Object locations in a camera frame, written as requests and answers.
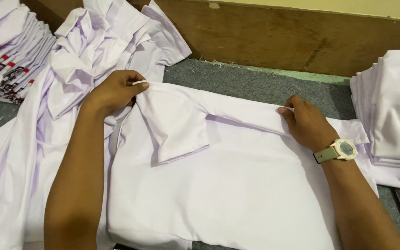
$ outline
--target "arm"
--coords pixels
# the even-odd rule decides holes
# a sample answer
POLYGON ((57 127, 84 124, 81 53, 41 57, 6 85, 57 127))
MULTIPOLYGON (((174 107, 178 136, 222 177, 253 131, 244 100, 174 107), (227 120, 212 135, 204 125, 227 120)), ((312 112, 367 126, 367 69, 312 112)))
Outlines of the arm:
MULTIPOLYGON (((279 108, 297 142, 313 153, 329 147, 339 135, 322 112, 292 96, 279 108)), ((400 250, 400 234, 355 161, 322 163, 330 188, 336 223, 346 250, 400 250)))
POLYGON ((135 71, 115 71, 95 88, 80 112, 53 181, 44 214, 46 250, 97 249, 104 187, 104 119, 146 90, 135 71))

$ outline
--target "yellow wall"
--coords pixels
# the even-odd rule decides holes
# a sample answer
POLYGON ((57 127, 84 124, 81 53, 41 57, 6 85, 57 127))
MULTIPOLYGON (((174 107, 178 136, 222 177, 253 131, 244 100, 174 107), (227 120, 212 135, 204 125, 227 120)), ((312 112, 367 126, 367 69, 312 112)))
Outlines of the yellow wall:
POLYGON ((400 19, 400 0, 218 0, 400 19))

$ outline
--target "grey carpet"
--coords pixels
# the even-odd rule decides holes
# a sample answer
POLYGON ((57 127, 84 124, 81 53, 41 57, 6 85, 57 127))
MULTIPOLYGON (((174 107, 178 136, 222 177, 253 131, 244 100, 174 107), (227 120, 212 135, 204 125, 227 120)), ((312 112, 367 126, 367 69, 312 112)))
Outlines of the grey carpet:
MULTIPOLYGON (((298 94, 320 107, 327 117, 344 120, 356 117, 350 98, 350 88, 343 85, 297 80, 238 67, 220 67, 197 60, 184 60, 177 65, 167 67, 164 82, 278 105, 283 105, 291 95, 298 94)), ((14 118, 17 111, 17 106, 0 102, 0 127, 14 118)), ((400 231, 400 209, 397 207, 396 197, 390 188, 384 186, 378 188, 381 202, 400 231)), ((297 236, 300 237, 301 233, 303 232, 298 231, 297 236)), ((199 250, 228 249, 202 242, 194 242, 193 247, 199 250)))

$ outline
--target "hand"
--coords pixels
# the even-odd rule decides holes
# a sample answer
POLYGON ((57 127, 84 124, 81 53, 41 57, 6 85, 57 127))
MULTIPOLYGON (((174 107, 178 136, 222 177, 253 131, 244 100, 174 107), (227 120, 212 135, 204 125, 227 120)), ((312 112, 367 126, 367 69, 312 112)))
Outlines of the hand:
POLYGON ((311 149, 313 153, 324 150, 340 138, 320 109, 310 101, 302 101, 299 96, 293 95, 285 106, 294 108, 294 111, 284 107, 277 111, 288 123, 289 132, 300 145, 311 149))
POLYGON ((137 71, 116 70, 92 90, 83 106, 107 117, 115 110, 131 104, 134 96, 149 88, 147 82, 132 86, 134 82, 145 80, 137 71))

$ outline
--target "forearm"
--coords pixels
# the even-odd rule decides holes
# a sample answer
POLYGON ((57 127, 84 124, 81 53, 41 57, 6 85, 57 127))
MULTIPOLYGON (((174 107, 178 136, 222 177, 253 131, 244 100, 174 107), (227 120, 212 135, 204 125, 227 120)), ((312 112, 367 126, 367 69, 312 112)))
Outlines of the forearm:
POLYGON ((103 123, 102 115, 82 105, 47 199, 44 241, 50 249, 71 249, 70 243, 81 247, 81 242, 96 246, 104 187, 103 123))
POLYGON ((400 250, 400 234, 354 161, 322 163, 345 250, 400 250))

